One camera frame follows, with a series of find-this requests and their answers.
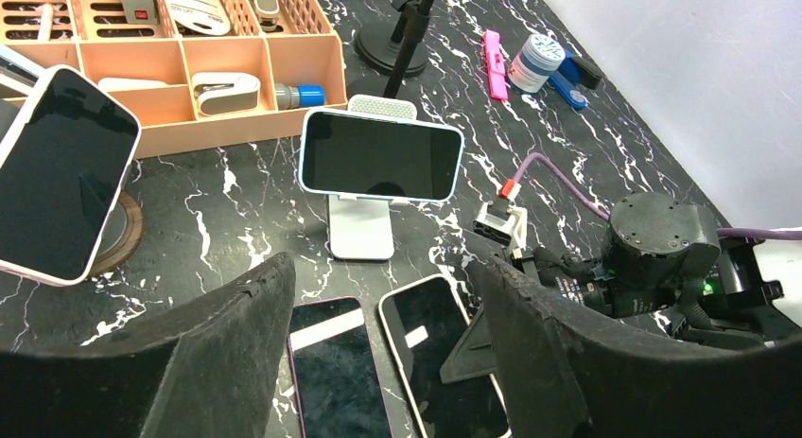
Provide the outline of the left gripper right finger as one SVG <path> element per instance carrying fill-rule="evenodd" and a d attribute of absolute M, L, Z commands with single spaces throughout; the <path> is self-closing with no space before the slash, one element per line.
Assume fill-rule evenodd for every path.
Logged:
<path fill-rule="evenodd" d="M 623 324 L 503 260 L 481 281 L 516 437 L 797 437 L 801 341 L 729 351 Z"/>

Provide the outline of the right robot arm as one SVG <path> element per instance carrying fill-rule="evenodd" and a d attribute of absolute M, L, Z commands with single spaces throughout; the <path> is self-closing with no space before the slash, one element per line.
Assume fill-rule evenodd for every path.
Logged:
<path fill-rule="evenodd" d="M 636 193 L 606 216 L 601 253 L 525 246 L 525 212 L 484 204 L 480 235 L 503 245 L 483 304 L 440 369 L 444 383 L 495 375 L 511 398 L 568 394 L 763 397 L 801 390 L 801 323 L 778 309 L 800 275 L 764 276 L 771 231 L 719 228 L 701 205 Z"/>

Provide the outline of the pink-cased tall smartphone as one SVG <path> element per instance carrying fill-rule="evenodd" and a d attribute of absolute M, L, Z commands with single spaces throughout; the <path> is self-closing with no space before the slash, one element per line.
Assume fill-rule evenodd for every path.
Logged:
<path fill-rule="evenodd" d="M 451 277 L 433 274 L 395 289 L 381 297 L 377 313 L 422 437 L 512 435 L 493 376 L 441 380 L 441 368 L 469 324 Z"/>

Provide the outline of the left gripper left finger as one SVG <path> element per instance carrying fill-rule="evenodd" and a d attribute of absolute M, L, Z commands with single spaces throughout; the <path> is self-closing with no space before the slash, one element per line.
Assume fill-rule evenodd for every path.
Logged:
<path fill-rule="evenodd" d="M 275 254 L 87 346 L 1 354 L 5 437 L 262 437 L 296 270 Z"/>

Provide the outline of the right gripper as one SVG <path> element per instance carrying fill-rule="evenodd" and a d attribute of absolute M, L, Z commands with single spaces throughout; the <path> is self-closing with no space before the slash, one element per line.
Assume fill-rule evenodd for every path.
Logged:
<path fill-rule="evenodd" d="M 610 288 L 598 277 L 599 265 L 571 254 L 558 256 L 545 247 L 503 249 L 502 258 L 519 271 L 538 280 L 556 294 L 612 317 Z M 448 354 L 440 369 L 443 384 L 489 376 L 497 369 L 497 357 L 485 314 L 480 307 Z"/>

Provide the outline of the magenta-edged black smartphone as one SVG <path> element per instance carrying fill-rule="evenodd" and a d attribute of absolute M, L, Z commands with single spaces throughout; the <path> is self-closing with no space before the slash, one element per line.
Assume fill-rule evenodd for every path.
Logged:
<path fill-rule="evenodd" d="M 357 298 L 295 306 L 288 356 L 304 437 L 392 436 Z"/>

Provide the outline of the blue-edged smartphone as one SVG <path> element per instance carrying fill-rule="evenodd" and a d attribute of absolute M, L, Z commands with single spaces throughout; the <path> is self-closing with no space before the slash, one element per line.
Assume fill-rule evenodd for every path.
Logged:
<path fill-rule="evenodd" d="M 334 109 L 306 113 L 297 178 L 310 193 L 443 202 L 464 136 L 448 125 Z"/>

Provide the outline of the black tall phone stand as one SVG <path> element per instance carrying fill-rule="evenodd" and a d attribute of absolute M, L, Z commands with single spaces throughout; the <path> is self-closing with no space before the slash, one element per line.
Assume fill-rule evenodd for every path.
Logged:
<path fill-rule="evenodd" d="M 355 40 L 355 52 L 369 67 L 388 76 L 394 67 L 404 39 L 408 17 L 405 8 L 419 0 L 393 0 L 392 7 L 399 13 L 394 27 L 389 23 L 374 23 L 363 26 Z"/>

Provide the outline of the black round-base phone stand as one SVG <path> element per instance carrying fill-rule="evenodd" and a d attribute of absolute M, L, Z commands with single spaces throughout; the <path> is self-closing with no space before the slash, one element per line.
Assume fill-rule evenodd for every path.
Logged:
<path fill-rule="evenodd" d="M 431 10 L 437 0 L 393 0 L 399 13 L 394 27 L 386 23 L 362 27 L 355 39 L 355 52 L 371 69 L 384 77 L 362 77 L 349 83 L 347 95 L 378 96 L 406 100 L 421 106 L 421 93 L 403 83 L 426 69 L 427 53 L 420 43 L 427 33 Z"/>

